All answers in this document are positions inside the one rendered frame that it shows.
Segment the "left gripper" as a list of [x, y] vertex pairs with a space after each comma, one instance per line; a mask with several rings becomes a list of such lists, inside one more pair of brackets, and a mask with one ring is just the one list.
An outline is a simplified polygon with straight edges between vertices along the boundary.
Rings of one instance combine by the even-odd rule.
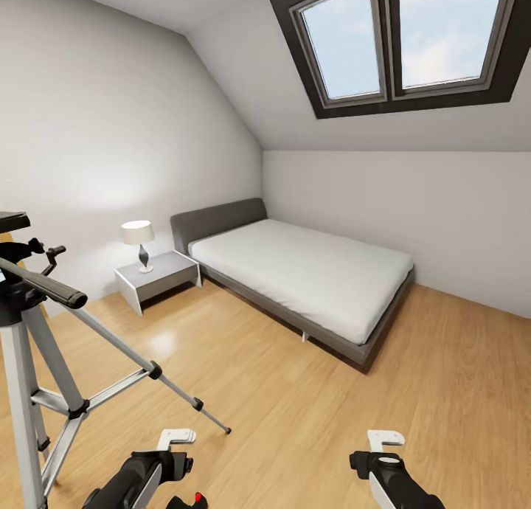
[[193, 459], [187, 460], [186, 452], [160, 451], [165, 459], [166, 471], [160, 485], [164, 482], [180, 482], [184, 475], [189, 474], [193, 467]]

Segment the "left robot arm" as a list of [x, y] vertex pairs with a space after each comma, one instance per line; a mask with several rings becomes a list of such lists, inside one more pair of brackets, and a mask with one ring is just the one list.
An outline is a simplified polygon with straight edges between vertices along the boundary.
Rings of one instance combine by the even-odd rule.
[[171, 444], [193, 444], [191, 429], [164, 429], [157, 451], [133, 451], [103, 489], [95, 489], [82, 509], [145, 509], [164, 482], [180, 482], [193, 467], [186, 452], [172, 452]]

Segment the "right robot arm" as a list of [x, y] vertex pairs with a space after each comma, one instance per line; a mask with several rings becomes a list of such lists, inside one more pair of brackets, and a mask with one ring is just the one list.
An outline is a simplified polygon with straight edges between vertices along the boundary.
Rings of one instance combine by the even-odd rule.
[[386, 453], [384, 446], [402, 446], [406, 440], [398, 431], [367, 431], [369, 451], [350, 454], [350, 468], [358, 478], [369, 479], [381, 509], [445, 509], [438, 496], [429, 495], [405, 469], [400, 456]]

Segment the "camera tripod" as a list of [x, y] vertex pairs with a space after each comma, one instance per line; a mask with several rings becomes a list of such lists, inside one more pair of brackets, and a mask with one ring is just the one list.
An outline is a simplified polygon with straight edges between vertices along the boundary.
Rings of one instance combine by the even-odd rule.
[[[0, 234], [30, 226], [26, 212], [0, 212]], [[189, 401], [193, 409], [208, 416], [227, 434], [232, 432], [204, 410], [201, 400], [190, 397], [164, 376], [161, 366], [155, 360], [146, 360], [90, 314], [83, 307], [89, 299], [86, 294], [48, 277], [58, 265], [55, 257], [65, 252], [66, 247], [49, 248], [46, 252], [43, 246], [44, 243], [39, 242], [37, 238], [32, 238], [28, 245], [9, 241], [0, 243], [0, 269], [5, 277], [5, 280], [0, 282], [0, 337], [24, 509], [49, 509], [47, 497], [83, 420], [89, 417], [93, 409], [146, 376], [164, 382], [180, 397]], [[46, 252], [48, 257], [49, 265], [41, 273], [28, 271], [17, 265], [21, 259], [31, 257], [33, 252]], [[98, 332], [142, 369], [84, 400], [41, 311], [41, 303], [48, 297], [59, 302], [67, 311], [71, 311], [81, 322]], [[62, 394], [38, 386], [28, 330]], [[49, 452], [50, 437], [46, 435], [41, 406], [68, 416], [52, 453]], [[40, 468], [39, 451], [44, 456], [43, 470]]]

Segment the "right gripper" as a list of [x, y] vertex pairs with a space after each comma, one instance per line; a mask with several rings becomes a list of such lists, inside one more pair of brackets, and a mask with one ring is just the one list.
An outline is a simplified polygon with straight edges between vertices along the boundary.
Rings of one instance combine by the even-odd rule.
[[400, 456], [396, 453], [378, 453], [370, 451], [354, 451], [350, 454], [350, 468], [353, 471], [357, 471], [358, 478], [369, 479], [369, 473], [372, 470], [372, 463], [376, 457], [394, 457], [394, 459], [400, 460]]

